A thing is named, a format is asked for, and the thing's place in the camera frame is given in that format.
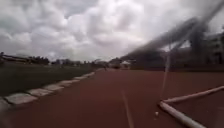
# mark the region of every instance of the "cloud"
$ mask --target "cloud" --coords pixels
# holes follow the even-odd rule
[[[213,4],[211,0],[200,3],[203,4],[193,0],[0,0],[0,51],[50,59],[108,60],[132,51],[192,16],[202,15]]]

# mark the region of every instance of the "metal bar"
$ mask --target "metal bar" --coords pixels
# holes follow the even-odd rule
[[[205,95],[220,91],[222,89],[224,89],[224,86],[220,86],[218,88],[213,88],[213,89],[210,89],[207,91],[203,91],[203,92],[199,92],[199,93],[195,93],[195,94],[191,94],[191,95],[187,95],[187,96],[171,98],[168,100],[164,100],[163,102],[166,102],[166,103],[180,102],[180,101],[189,100],[189,99],[196,98],[196,97],[205,96]]]
[[[187,125],[189,128],[206,128],[205,126],[201,125],[200,123],[192,120],[188,116],[184,115],[183,113],[177,111],[173,107],[169,106],[164,102],[160,102],[160,107],[168,112],[170,115],[175,117],[178,121],[182,122],[183,124]]]

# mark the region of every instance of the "curb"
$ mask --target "curb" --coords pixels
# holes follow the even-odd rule
[[[6,111],[14,105],[29,103],[38,100],[40,97],[61,91],[66,87],[70,87],[73,83],[89,78],[94,74],[95,72],[91,72],[80,77],[74,77],[72,80],[63,80],[55,84],[46,85],[42,88],[31,89],[24,93],[14,93],[5,97],[0,97],[0,113]]]

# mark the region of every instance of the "green grass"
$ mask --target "green grass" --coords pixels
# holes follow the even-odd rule
[[[6,63],[0,67],[0,96],[40,88],[91,71],[91,68]]]

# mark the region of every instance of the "sky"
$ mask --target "sky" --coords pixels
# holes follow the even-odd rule
[[[0,0],[0,52],[109,60],[202,16],[219,0],[195,1]],[[211,21],[211,31],[221,31],[221,14]]]

